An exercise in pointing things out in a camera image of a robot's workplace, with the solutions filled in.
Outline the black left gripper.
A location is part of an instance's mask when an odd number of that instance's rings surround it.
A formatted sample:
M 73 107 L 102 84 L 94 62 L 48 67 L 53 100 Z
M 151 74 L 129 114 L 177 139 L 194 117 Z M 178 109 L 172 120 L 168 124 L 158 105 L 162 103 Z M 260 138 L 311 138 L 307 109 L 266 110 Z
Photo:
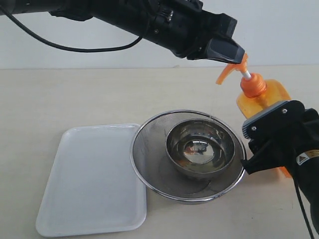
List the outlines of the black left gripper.
M 143 0 L 150 21 L 145 39 L 178 58 L 240 64 L 245 50 L 231 39 L 237 20 L 202 9 L 199 0 Z

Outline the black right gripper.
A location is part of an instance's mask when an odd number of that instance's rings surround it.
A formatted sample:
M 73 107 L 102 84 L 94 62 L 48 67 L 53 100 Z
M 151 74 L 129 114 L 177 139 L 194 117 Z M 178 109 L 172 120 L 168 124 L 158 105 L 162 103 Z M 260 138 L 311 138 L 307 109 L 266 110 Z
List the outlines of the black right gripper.
M 241 160 L 249 175 L 281 166 L 290 174 L 318 174 L 318 156 L 301 165 L 297 163 L 297 157 L 307 151 L 319 150 L 319 114 L 315 109 L 306 109 L 299 121 L 270 137 L 250 141 L 249 147 L 253 156 Z

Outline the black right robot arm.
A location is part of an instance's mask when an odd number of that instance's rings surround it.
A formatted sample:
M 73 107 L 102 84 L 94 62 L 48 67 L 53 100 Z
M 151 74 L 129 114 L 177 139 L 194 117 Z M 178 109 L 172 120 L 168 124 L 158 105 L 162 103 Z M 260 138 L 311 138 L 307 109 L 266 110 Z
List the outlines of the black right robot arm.
M 303 193 L 310 204 L 308 219 L 299 200 L 306 225 L 319 229 L 319 114 L 300 102 L 264 110 L 242 127 L 253 156 L 242 160 L 248 174 L 284 167 L 292 176 L 297 197 Z

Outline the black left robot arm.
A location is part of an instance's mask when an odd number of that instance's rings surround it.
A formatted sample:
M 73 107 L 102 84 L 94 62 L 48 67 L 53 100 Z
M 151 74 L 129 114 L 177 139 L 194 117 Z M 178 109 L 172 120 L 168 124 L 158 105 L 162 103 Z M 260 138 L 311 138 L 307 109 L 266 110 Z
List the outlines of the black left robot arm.
M 3 0 L 1 15 L 48 12 L 75 21 L 97 18 L 188 60 L 241 63 L 232 38 L 237 20 L 203 9 L 199 0 Z

